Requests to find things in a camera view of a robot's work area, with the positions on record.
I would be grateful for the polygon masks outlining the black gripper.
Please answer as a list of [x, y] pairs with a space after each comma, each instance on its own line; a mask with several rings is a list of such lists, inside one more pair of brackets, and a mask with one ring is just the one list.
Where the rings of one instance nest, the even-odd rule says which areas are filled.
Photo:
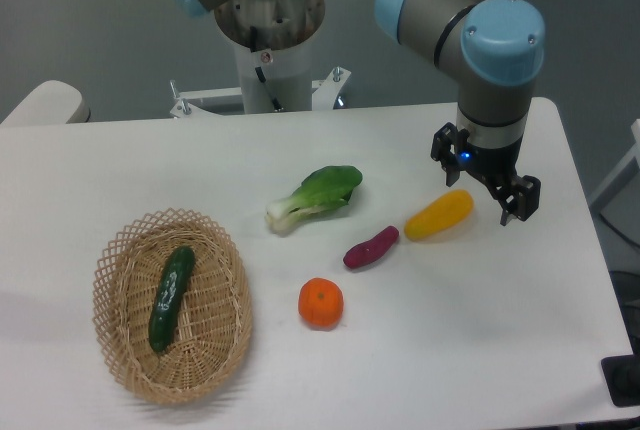
[[517, 175], [523, 134], [522, 122], [488, 127], [459, 121], [457, 129], [446, 123], [434, 134], [430, 156], [445, 172], [447, 187], [458, 181], [461, 169], [488, 186], [501, 207], [502, 226], [524, 222], [539, 208], [541, 181]]

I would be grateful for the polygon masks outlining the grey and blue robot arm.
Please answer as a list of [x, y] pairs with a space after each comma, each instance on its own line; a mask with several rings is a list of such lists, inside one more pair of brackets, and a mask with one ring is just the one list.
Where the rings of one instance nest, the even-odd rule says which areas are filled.
[[[307, 43], [324, 0], [176, 0], [191, 15], [213, 14], [237, 49], [248, 113], [308, 110], [313, 90]], [[466, 173], [500, 204], [502, 220], [538, 208], [540, 181], [516, 162], [546, 30], [526, 0], [375, 0], [375, 21], [396, 43], [458, 85], [457, 116], [433, 138], [431, 156], [448, 184]]]

